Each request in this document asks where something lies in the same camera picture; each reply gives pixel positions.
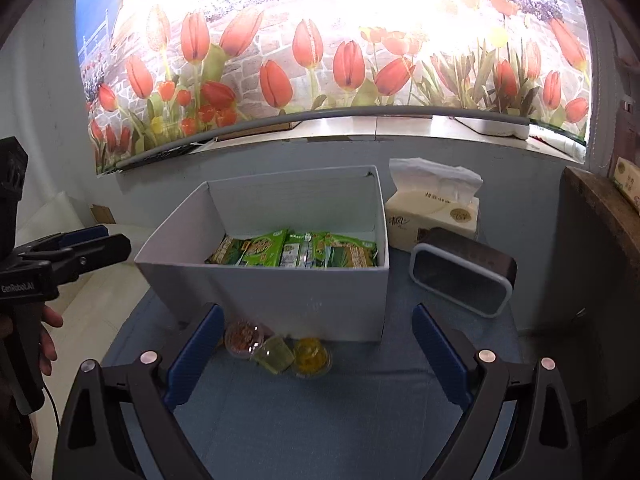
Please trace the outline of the person left hand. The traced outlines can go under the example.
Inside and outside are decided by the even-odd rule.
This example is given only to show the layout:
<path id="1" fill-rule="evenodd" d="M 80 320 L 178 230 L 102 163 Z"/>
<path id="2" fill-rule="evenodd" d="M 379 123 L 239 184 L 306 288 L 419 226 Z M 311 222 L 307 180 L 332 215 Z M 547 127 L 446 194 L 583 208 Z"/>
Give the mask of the person left hand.
<path id="1" fill-rule="evenodd" d="M 44 376 L 52 374 L 52 363 L 58 359 L 58 352 L 56 352 L 55 343 L 47 330 L 47 326 L 61 328 L 63 324 L 62 315 L 46 304 L 42 306 L 39 367 Z"/>

